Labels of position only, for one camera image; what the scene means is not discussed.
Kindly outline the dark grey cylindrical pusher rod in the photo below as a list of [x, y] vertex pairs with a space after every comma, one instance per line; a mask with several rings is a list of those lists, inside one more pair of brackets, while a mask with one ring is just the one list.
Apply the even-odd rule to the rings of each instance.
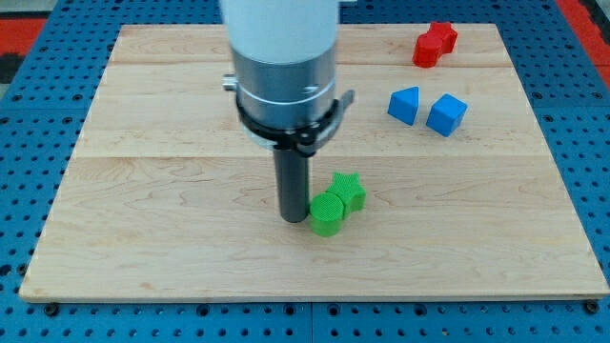
[[295, 151], [274, 152], [275, 180], [281, 217], [290, 223], [309, 213], [309, 161]]

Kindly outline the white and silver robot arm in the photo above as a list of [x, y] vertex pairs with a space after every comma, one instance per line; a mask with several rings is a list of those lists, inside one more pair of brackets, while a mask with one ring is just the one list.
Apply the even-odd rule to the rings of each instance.
[[336, 134], [354, 92], [336, 95], [337, 0], [221, 0], [245, 132], [273, 153], [281, 217], [309, 213], [309, 160]]

